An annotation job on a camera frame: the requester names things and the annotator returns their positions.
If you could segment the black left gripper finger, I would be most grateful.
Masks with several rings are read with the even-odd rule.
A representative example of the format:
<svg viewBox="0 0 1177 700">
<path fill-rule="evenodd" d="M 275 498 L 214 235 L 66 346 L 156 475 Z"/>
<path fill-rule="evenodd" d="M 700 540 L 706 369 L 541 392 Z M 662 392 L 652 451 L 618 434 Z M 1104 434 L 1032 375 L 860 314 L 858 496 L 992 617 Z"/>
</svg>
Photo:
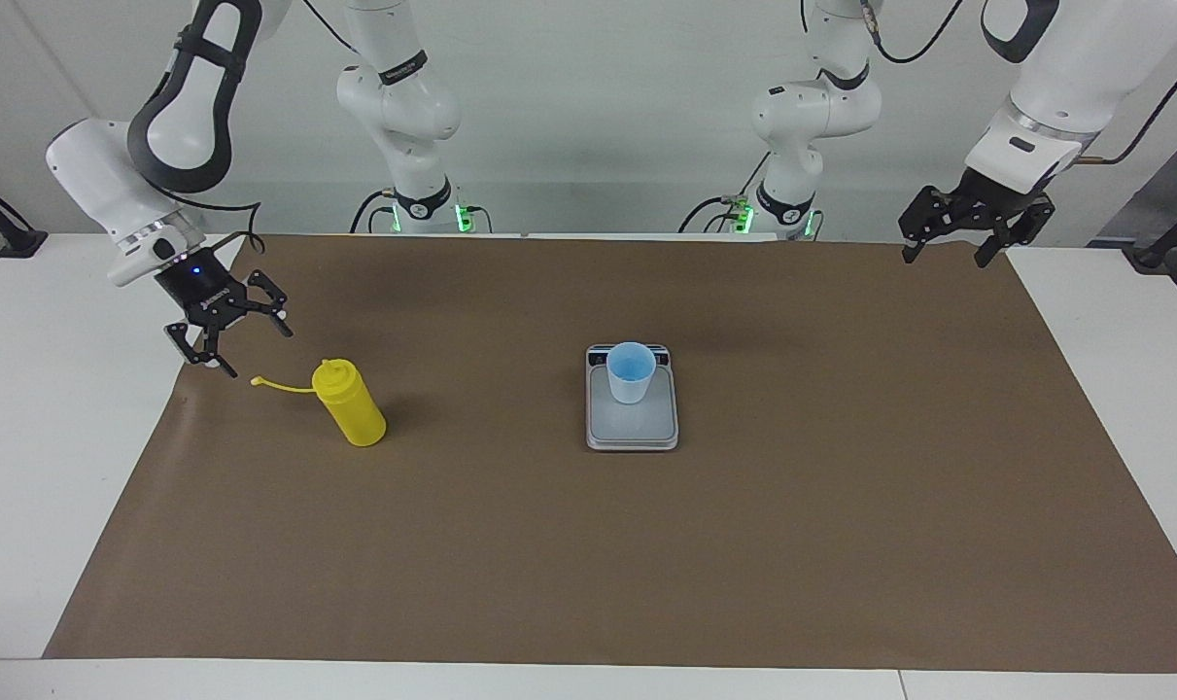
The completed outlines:
<svg viewBox="0 0 1177 700">
<path fill-rule="evenodd" d="M 1015 218 L 1013 222 L 1009 224 L 1006 219 L 998 219 L 991 234 L 976 249 L 975 264 L 978 267 L 988 267 L 1002 251 L 1015 247 L 1015 245 L 1032 244 L 1055 209 L 1050 199 L 1036 199 L 1028 205 L 1028 208 L 1024 208 L 1019 216 Z"/>
<path fill-rule="evenodd" d="M 899 229 L 905 240 L 902 256 L 913 264 L 925 245 L 942 235 L 944 196 L 938 188 L 924 187 L 899 216 Z"/>
</svg>

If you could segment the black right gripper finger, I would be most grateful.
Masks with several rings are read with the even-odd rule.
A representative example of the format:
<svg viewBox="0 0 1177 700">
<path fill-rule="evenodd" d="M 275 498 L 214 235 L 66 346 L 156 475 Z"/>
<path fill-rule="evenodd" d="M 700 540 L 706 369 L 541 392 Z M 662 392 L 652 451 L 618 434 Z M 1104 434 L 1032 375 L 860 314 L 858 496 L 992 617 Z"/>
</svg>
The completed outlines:
<svg viewBox="0 0 1177 700">
<path fill-rule="evenodd" d="M 217 328 L 201 329 L 197 342 L 191 342 L 189 329 L 189 324 L 169 324 L 165 327 L 165 335 L 169 336 L 169 341 L 181 354 L 184 364 L 192 367 L 200 365 L 204 368 L 219 369 L 226 376 L 237 378 L 237 369 L 219 353 L 220 331 Z"/>
<path fill-rule="evenodd" d="M 286 294 L 272 282 L 272 279 L 262 273 L 262 269 L 252 271 L 250 274 L 250 288 L 261 291 L 262 295 L 267 298 L 267 301 L 264 302 L 250 299 L 251 313 L 262 313 L 262 315 L 271 320 L 277 332 L 282 336 L 294 336 L 294 331 L 292 331 L 290 324 L 286 322 L 287 313 L 285 304 L 290 296 L 286 296 Z"/>
</svg>

